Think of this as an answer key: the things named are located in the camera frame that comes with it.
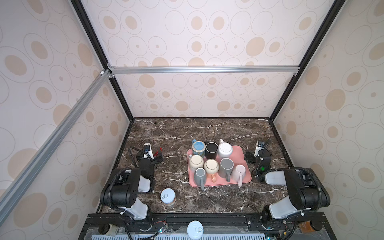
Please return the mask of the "pink plastic tray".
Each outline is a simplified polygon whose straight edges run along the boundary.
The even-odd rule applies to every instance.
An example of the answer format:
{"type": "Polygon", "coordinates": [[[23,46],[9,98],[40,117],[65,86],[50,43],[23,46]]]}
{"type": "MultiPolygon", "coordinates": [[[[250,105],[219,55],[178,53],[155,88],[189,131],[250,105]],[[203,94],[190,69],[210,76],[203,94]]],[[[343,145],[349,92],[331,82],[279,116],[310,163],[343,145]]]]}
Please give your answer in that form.
{"type": "MultiPolygon", "coordinates": [[[[195,181],[194,181],[194,174],[195,171],[191,169],[190,164],[190,155],[193,153],[192,149],[189,149],[187,152],[187,163],[188,163],[188,174],[189,174],[189,184],[193,188],[199,188],[195,181]]],[[[240,146],[233,146],[233,153],[230,155],[230,159],[234,162],[234,169],[231,173],[231,180],[229,182],[226,181],[225,178],[221,178],[217,176],[216,182],[212,182],[209,177],[207,177],[207,181],[205,183],[205,187],[214,187],[214,186],[223,186],[223,185],[238,185],[240,177],[238,176],[238,169],[237,166],[242,165],[242,170],[244,172],[242,173],[242,185],[247,184],[251,182],[252,176],[248,167],[247,162],[244,160],[245,156],[243,153],[243,150],[240,146]]]]}

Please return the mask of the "cream speckled mug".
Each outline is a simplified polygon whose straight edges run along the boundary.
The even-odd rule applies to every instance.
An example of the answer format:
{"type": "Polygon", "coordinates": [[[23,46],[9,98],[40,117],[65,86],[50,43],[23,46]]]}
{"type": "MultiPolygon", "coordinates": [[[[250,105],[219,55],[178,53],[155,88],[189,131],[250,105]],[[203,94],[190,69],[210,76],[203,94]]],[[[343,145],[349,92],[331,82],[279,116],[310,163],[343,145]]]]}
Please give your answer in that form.
{"type": "Polygon", "coordinates": [[[194,173],[198,168],[204,167],[204,159],[199,155],[189,155],[189,169],[194,173]]]}

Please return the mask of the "cream and pink mug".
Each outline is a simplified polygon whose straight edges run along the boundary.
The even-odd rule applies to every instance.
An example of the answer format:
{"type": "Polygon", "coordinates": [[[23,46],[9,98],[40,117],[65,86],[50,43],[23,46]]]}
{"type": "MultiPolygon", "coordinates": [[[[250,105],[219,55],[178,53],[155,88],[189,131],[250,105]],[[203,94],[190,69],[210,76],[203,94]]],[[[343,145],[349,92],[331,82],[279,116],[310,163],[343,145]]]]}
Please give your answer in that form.
{"type": "Polygon", "coordinates": [[[215,183],[217,181],[217,175],[219,171],[219,164],[216,160],[209,159],[204,164],[204,169],[207,173],[207,178],[215,183]]]}

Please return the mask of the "grey mug white interior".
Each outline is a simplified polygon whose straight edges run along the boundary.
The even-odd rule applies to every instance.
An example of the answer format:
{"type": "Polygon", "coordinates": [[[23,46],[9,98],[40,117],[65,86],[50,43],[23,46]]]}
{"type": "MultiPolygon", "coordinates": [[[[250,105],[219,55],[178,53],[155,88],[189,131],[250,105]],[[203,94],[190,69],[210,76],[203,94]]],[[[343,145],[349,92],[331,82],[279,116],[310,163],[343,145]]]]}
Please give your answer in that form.
{"type": "Polygon", "coordinates": [[[197,168],[194,173],[194,182],[201,188],[202,191],[205,189],[205,184],[207,181],[207,173],[204,168],[197,168]]]}

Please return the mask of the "blue butterfly mug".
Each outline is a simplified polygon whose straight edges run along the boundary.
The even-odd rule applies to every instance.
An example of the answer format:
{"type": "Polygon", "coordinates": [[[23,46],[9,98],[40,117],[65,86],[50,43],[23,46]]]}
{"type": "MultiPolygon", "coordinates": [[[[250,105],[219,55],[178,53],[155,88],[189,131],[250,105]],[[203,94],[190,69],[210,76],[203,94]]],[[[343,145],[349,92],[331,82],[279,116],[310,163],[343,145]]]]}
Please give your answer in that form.
{"type": "Polygon", "coordinates": [[[192,150],[193,155],[205,156],[206,144],[202,141],[197,141],[196,139],[192,140],[192,150]]]}

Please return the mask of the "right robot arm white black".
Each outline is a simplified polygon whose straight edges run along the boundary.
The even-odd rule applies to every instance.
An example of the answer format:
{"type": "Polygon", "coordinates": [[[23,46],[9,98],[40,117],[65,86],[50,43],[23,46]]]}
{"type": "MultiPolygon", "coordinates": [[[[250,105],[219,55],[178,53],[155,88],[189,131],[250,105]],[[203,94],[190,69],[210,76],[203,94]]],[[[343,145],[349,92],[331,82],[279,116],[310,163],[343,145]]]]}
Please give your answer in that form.
{"type": "Polygon", "coordinates": [[[245,154],[246,162],[254,164],[251,174],[259,182],[285,186],[288,191],[287,197],[264,207],[259,220],[261,223],[303,216],[330,205],[329,193],[311,168],[271,169],[271,159],[272,154],[267,149],[259,149],[255,153],[247,151],[245,154]]]}

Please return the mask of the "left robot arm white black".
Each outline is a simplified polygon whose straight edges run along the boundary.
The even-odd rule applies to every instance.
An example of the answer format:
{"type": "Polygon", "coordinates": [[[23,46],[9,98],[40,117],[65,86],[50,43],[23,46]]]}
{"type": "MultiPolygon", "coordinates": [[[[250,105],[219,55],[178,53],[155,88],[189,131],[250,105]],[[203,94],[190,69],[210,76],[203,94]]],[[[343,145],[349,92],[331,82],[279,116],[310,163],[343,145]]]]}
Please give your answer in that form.
{"type": "Polygon", "coordinates": [[[131,147],[128,152],[134,167],[113,170],[101,192],[100,202],[133,221],[151,223],[152,211],[139,199],[138,194],[154,190],[155,167],[163,161],[163,153],[162,149],[153,153],[149,146],[143,150],[133,149],[138,152],[135,157],[131,147]]]}

